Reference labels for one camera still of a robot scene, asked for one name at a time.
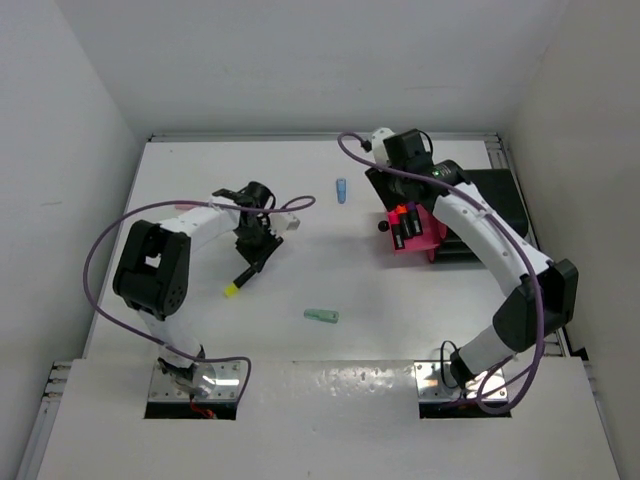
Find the orange black highlighter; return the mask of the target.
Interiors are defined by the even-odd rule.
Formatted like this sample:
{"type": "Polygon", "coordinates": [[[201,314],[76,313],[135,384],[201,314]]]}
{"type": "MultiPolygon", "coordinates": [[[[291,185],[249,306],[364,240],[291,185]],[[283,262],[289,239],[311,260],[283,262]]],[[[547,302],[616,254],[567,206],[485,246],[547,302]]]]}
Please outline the orange black highlighter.
{"type": "Polygon", "coordinates": [[[391,231],[392,240],[394,244],[394,249],[403,250],[405,248],[405,243],[402,235],[402,227],[401,227],[398,214],[395,211],[390,211],[388,213],[388,221],[389,221],[390,231],[391,231]]]}

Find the pink black highlighter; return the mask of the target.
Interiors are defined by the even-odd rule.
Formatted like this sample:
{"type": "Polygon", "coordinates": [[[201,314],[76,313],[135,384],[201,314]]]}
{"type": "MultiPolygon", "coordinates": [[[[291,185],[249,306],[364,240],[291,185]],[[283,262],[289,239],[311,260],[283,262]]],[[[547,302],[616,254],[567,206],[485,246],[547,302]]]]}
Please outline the pink black highlighter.
{"type": "Polygon", "coordinates": [[[411,222],[409,219],[409,214],[408,214],[408,210],[407,207],[403,204],[398,205],[395,208],[395,213],[398,216],[398,220],[399,220],[399,224],[400,224],[400,228],[401,228],[401,233],[404,239],[411,239],[414,236],[413,230],[412,230],[412,226],[411,226],[411,222]]]}

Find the purple black highlighter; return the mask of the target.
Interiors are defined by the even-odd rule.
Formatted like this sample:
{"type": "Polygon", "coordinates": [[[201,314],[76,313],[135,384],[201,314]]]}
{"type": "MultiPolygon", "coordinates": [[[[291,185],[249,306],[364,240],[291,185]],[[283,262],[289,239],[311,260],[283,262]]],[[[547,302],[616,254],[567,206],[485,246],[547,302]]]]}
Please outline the purple black highlighter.
{"type": "Polygon", "coordinates": [[[423,234],[423,228],[416,204],[414,202],[407,203],[406,210],[409,230],[411,231],[411,234],[413,236],[421,236],[423,234]]]}

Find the yellow black highlighter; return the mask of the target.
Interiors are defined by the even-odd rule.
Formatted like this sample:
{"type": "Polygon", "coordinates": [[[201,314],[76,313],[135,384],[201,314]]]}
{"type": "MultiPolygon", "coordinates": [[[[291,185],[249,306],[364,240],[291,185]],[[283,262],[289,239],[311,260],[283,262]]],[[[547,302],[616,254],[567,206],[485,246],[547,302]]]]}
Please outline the yellow black highlighter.
{"type": "Polygon", "coordinates": [[[239,290],[256,274],[252,267],[248,267],[240,275],[238,275],[225,289],[226,298],[231,298],[239,292],[239,290]]]}

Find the black pink drawer organizer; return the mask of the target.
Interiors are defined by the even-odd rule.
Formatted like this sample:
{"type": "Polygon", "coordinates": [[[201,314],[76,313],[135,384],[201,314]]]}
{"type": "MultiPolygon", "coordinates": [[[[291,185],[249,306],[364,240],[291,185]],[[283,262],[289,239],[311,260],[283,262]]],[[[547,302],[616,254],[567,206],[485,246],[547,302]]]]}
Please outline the black pink drawer organizer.
{"type": "MultiPolygon", "coordinates": [[[[507,169],[477,169],[466,172],[468,178],[475,185],[484,203],[493,213],[502,218],[510,228],[520,237],[528,236],[529,220],[511,172],[507,169]]],[[[447,211],[426,210],[417,205],[423,234],[404,239],[405,248],[395,250],[390,231],[388,213],[386,218],[378,223],[378,229],[387,233],[392,244],[392,251],[396,254],[410,254],[423,252],[431,263],[475,261],[475,251],[465,240],[468,235],[459,235],[455,229],[463,225],[447,211]]]]}

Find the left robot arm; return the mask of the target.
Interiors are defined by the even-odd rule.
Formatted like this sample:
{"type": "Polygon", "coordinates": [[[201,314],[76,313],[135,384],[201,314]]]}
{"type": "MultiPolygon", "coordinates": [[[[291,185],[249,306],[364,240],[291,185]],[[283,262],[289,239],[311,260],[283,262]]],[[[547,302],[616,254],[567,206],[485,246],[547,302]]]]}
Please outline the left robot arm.
{"type": "Polygon", "coordinates": [[[237,192],[220,189],[210,199],[223,206],[195,207],[160,223],[135,222],[113,280],[114,293],[161,342],[162,372],[191,393],[211,387],[215,378],[214,369],[199,362],[204,347],[178,314],[187,297],[191,254],[223,234],[236,235],[235,248],[248,267],[226,290],[230,295],[260,273],[283,243],[274,219],[263,212],[275,205],[268,187],[252,181],[237,192]]]}

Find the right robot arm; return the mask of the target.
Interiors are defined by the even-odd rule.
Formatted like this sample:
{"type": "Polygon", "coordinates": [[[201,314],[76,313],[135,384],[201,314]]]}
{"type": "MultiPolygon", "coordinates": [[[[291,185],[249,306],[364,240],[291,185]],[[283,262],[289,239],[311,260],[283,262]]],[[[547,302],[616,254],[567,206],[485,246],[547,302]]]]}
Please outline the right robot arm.
{"type": "Polygon", "coordinates": [[[365,144],[375,167],[366,175],[389,207],[422,206],[455,233],[493,274],[505,300],[492,323],[452,354],[444,377],[457,387],[532,347],[574,316],[579,273],[569,260],[553,261],[525,241],[480,192],[468,170],[436,163],[421,134],[375,130],[365,144]]]}

